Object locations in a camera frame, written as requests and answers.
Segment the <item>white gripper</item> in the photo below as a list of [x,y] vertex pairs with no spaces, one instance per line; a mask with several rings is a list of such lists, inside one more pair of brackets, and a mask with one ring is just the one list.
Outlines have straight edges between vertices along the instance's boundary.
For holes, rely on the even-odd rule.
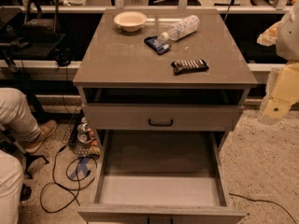
[[282,68],[274,68],[268,77],[267,88],[269,97],[262,100],[258,121],[273,125],[299,101],[299,63],[287,62]]

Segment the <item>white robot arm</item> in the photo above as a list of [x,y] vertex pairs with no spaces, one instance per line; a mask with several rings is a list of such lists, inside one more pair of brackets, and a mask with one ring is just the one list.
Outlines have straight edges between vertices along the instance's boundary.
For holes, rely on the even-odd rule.
[[257,43],[275,45],[277,55],[287,61],[282,68],[273,68],[269,73],[260,106],[259,121],[273,125],[299,101],[299,2],[259,35]]

